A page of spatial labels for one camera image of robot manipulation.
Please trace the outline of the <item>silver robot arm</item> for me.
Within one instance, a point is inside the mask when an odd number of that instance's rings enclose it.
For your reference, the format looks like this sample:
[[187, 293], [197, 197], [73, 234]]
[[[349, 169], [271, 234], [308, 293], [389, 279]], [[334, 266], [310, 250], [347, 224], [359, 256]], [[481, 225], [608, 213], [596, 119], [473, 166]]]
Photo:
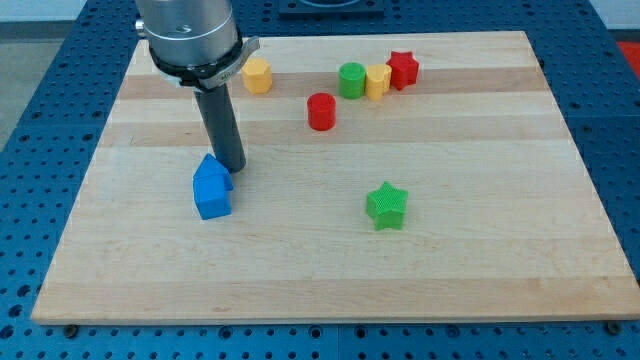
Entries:
[[260, 48], [243, 38], [229, 0], [136, 0], [136, 30], [170, 81], [198, 91], [226, 84]]

